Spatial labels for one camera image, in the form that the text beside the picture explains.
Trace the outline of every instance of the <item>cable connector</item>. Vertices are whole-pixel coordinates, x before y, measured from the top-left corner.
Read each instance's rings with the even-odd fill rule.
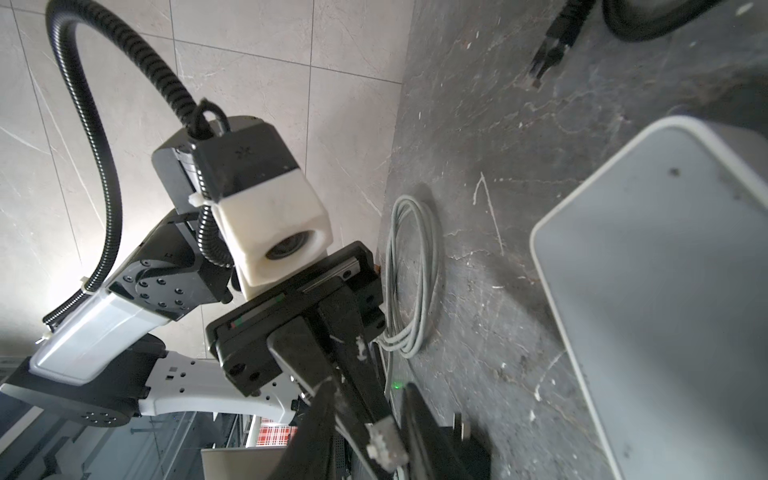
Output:
[[[544,42],[536,51],[528,76],[533,86],[541,86],[541,78],[550,68],[559,64],[568,49],[576,42],[581,26],[587,20],[597,0],[568,0],[558,17],[547,30]]]

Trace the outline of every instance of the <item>screw hole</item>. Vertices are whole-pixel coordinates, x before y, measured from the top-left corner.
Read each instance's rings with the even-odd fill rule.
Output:
[[[238,376],[245,370],[245,363],[238,363],[230,369],[230,375]]]

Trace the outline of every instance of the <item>metal frame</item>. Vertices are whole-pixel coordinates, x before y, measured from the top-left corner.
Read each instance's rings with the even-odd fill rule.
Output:
[[[258,396],[243,396],[227,380],[213,360],[192,359],[168,352],[158,359],[147,379],[146,399],[139,400],[142,415],[169,412],[219,412],[258,415],[278,423],[289,423],[294,411],[291,402],[300,391],[285,373],[260,389]]]

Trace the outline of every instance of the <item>gray table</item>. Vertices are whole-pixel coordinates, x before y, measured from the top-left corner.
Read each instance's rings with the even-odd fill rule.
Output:
[[[429,339],[394,380],[419,385],[443,425],[470,418],[493,478],[612,478],[528,238],[658,118],[768,134],[768,5],[737,16],[744,3],[641,44],[614,38],[598,6],[534,91],[525,72],[563,2],[416,1],[379,251],[404,193],[435,208],[444,251]]]

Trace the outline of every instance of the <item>gray cable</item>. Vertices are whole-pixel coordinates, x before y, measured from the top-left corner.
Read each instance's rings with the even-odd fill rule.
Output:
[[[419,233],[420,256],[419,278],[413,315],[405,323],[400,316],[400,302],[397,294],[397,235],[402,223],[413,216]],[[422,346],[432,291],[437,280],[437,239],[435,238],[435,214],[424,203],[410,195],[402,195],[392,207],[392,221],[389,226],[389,238],[386,244],[384,263],[384,314],[386,329],[376,339],[376,343],[389,352],[386,362],[385,392],[389,391],[389,379],[392,373],[392,352],[400,352],[403,358],[412,358]]]

